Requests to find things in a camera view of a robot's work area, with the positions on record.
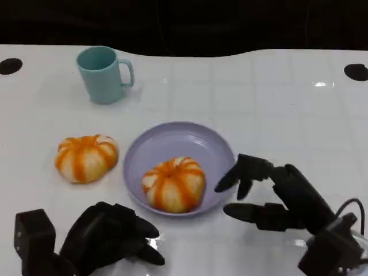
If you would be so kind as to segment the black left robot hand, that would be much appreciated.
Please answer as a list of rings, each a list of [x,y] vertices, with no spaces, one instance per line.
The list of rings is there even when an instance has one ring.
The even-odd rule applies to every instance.
[[[133,209],[98,202],[74,222],[59,255],[70,261],[79,275],[90,275],[124,258],[138,258],[162,266],[164,257],[148,244],[159,230]]]

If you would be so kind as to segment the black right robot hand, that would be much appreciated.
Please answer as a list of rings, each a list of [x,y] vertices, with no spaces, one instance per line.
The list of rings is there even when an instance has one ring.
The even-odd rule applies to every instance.
[[[335,214],[320,193],[293,165],[275,167],[266,159],[239,154],[236,164],[215,187],[222,193],[238,185],[237,200],[244,199],[255,181],[273,181],[274,193],[280,204],[264,205],[231,203],[224,206],[228,216],[255,224],[260,230],[285,232],[306,229],[316,234],[335,220]]]

